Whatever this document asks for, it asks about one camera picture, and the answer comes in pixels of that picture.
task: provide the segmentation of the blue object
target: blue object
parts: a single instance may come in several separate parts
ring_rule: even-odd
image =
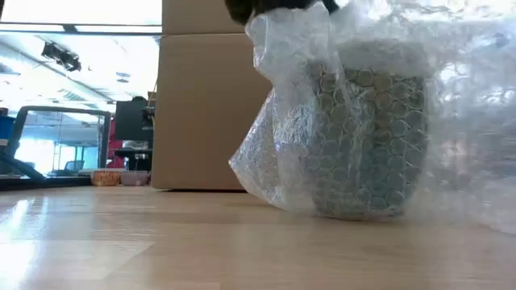
[[[12,117],[0,116],[0,139],[9,139],[13,131],[15,119]]]

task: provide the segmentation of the red object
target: red object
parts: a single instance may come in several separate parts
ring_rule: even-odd
[[[122,157],[116,156],[114,152],[117,149],[122,148],[123,141],[122,140],[116,140],[114,138],[114,130],[115,130],[115,121],[114,118],[111,119],[111,126],[110,126],[110,141],[107,145],[107,159],[111,160],[108,164],[108,168],[125,168],[125,164]]]

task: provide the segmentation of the ceiling light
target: ceiling light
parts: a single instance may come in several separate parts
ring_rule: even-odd
[[[56,24],[1,23],[0,31],[64,32],[65,29],[63,26]]]
[[[161,33],[161,25],[76,25],[79,32]]]

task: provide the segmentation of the wooden table surface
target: wooden table surface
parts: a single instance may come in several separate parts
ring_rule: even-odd
[[[0,289],[516,289],[516,237],[304,217],[243,193],[0,196]]]

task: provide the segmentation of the bubble wrap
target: bubble wrap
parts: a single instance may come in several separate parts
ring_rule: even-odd
[[[230,160],[235,174],[295,212],[460,211],[512,229],[514,7],[369,0],[256,17],[254,65],[274,89]]]

